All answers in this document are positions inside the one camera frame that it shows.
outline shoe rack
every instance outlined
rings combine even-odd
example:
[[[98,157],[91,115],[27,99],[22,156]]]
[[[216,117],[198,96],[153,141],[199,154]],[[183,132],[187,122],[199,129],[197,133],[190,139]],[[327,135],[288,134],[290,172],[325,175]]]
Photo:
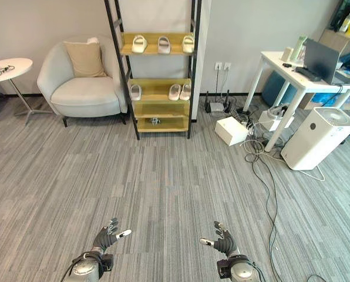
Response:
[[[191,135],[191,117],[194,92],[194,78],[196,76],[197,46],[200,30],[201,0],[191,0],[191,28],[189,33],[135,33],[124,32],[123,21],[120,14],[119,0],[114,0],[117,19],[113,19],[110,0],[105,0],[107,17],[109,19],[112,38],[114,41],[120,75],[122,77],[124,96],[128,102],[136,137],[140,140],[140,133],[145,132],[187,132],[187,138]],[[122,37],[122,46],[119,45],[116,29],[119,27],[119,35]],[[147,47],[141,54],[132,52],[133,38],[143,35],[147,40]],[[182,41],[186,35],[194,36],[193,53],[184,53]],[[168,37],[171,44],[171,52],[168,55],[158,54],[158,38]],[[140,79],[133,78],[129,56],[188,56],[188,73],[180,79]],[[126,60],[127,70],[124,67],[123,58]],[[168,98],[169,89],[173,84],[191,85],[191,97],[188,101],[171,101]],[[129,85],[140,85],[142,88],[141,99],[132,101],[129,95]],[[152,124],[152,118],[159,118],[160,123]]]

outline chair leg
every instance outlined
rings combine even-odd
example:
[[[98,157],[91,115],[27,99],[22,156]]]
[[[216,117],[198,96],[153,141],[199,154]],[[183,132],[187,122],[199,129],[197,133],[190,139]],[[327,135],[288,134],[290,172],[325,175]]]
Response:
[[[68,126],[68,125],[67,125],[67,117],[66,117],[66,116],[63,117],[63,123],[64,123],[64,127],[67,127],[67,126]]]
[[[123,124],[126,125],[127,123],[126,123],[126,119],[124,118],[124,115],[123,115],[122,113],[120,113],[119,116],[120,116],[120,118],[121,118]]]

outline laptop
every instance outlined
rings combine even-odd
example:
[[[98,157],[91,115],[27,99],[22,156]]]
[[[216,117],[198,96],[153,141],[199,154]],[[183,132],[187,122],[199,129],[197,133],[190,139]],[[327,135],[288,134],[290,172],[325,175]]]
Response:
[[[339,52],[329,48],[319,42],[307,39],[305,41],[304,66],[309,71],[318,75],[330,85],[346,84],[341,80],[344,77],[338,74],[336,77],[335,69],[339,60]]]

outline beige cushion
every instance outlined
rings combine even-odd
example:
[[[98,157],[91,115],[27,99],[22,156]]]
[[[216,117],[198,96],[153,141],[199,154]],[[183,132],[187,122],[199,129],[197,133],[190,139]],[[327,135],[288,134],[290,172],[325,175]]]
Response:
[[[99,43],[64,42],[77,78],[106,76],[100,58]]]
[[[73,117],[109,116],[121,112],[110,77],[73,78],[54,91],[51,104],[63,115]]]

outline chair seat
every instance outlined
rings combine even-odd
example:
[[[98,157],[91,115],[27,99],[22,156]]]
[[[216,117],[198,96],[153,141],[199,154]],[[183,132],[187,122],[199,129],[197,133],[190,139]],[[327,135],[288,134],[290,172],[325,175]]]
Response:
[[[109,116],[120,113],[112,78],[73,78],[51,96],[60,113],[73,117]]]

